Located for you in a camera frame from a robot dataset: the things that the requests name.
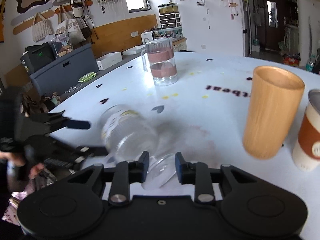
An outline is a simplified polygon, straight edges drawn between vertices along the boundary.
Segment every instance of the washing machine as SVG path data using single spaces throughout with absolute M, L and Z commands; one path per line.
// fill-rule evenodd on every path
M 285 26 L 284 50 L 290 54 L 299 52 L 299 28 L 297 26 L 289 24 Z

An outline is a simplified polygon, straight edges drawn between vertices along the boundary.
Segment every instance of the glass pitcher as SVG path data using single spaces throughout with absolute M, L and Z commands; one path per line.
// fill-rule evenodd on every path
M 141 52 L 143 69 L 150 71 L 157 86 L 168 86 L 177 82 L 177 68 L 174 60 L 172 42 L 169 38 L 160 38 L 149 41 Z M 146 64 L 144 54 L 147 53 L 150 69 Z

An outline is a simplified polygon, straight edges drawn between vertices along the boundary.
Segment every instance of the tote bag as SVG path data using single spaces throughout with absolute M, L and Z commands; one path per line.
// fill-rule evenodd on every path
M 39 15 L 41 21 L 36 22 L 36 17 Z M 32 25 L 32 39 L 34 42 L 42 41 L 47 35 L 52 34 L 52 30 L 48 24 L 48 21 L 41 15 L 41 13 L 37 13 L 33 19 Z
M 62 21 L 62 12 L 61 8 L 64 11 L 64 14 L 67 16 L 67 20 Z M 81 41 L 85 41 L 83 34 L 80 30 L 79 24 L 76 19 L 70 19 L 68 16 L 64 6 L 60 5 L 59 14 L 58 14 L 58 24 L 56 34 L 64 34 L 71 38 L 71 42 L 73 45 L 80 43 Z

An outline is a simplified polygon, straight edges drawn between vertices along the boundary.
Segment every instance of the gray storage box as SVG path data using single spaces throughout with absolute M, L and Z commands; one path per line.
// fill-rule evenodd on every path
M 91 44 L 86 44 L 39 69 L 30 78 L 40 95 L 54 92 L 62 95 L 76 86 L 83 75 L 98 71 Z

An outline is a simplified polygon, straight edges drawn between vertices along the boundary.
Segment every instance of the paper cup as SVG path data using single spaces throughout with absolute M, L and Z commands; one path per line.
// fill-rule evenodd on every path
M 312 171 L 320 164 L 320 90 L 308 93 L 305 111 L 292 158 L 302 171 Z

